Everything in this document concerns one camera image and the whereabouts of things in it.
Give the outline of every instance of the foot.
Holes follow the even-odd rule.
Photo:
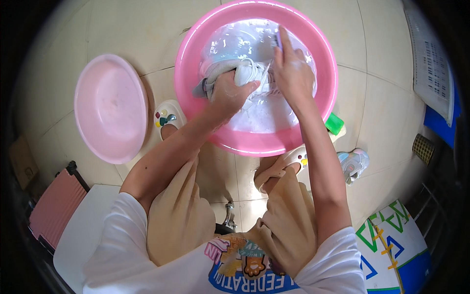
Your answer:
[[[176,132],[178,129],[174,126],[174,125],[164,125],[161,129],[160,129],[160,133],[162,135],[162,139],[165,140],[166,138],[168,138],[171,134],[173,134],[174,132]]]
[[[299,172],[299,170],[301,169],[300,163],[298,162],[289,164],[288,166],[284,168],[284,170],[286,170],[288,167],[293,168],[295,173]],[[277,184],[279,180],[280,178],[276,178],[276,177],[269,178],[269,180],[263,185],[263,188],[267,194],[271,193],[271,191],[274,189],[274,186]]]

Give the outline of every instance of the left hand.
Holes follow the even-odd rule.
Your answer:
[[[246,98],[260,85],[260,81],[257,80],[238,87],[234,83],[234,77],[235,71],[219,75],[212,92],[212,106],[217,113],[228,119],[239,112]]]

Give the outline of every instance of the soapy water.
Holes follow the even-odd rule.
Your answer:
[[[207,68],[222,60],[251,58],[255,62],[274,58],[273,47],[279,24],[266,19],[246,19],[218,28],[201,52],[199,75],[202,79]],[[307,64],[316,75],[315,62],[305,45],[291,32],[289,39],[294,49],[304,52]],[[312,96],[317,90],[314,84]],[[294,111],[282,94],[257,95],[253,105],[233,116],[227,127],[234,131],[250,133],[275,133],[298,124]]]

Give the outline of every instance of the slipper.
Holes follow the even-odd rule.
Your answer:
[[[176,100],[163,101],[157,109],[155,109],[155,113],[153,114],[153,123],[159,129],[167,124],[174,125],[179,129],[185,125],[186,122],[186,116]],[[163,140],[161,130],[159,130],[158,135],[160,139]]]
[[[270,177],[282,178],[286,171],[284,170],[288,165],[298,162],[300,163],[300,169],[297,174],[307,166],[307,150],[305,145],[301,145],[294,150],[284,153],[281,155],[276,162],[267,170],[263,171],[255,178],[255,187],[261,193],[266,193],[263,189],[264,183],[266,183]]]

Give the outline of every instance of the scrub brush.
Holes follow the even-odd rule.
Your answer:
[[[331,113],[325,122],[325,126],[334,135],[338,135],[341,128],[345,125],[345,122],[337,117],[334,113]]]
[[[277,30],[277,33],[273,35],[271,39],[271,47],[274,48],[276,46],[279,47],[282,52],[281,33],[279,32],[279,30]]]

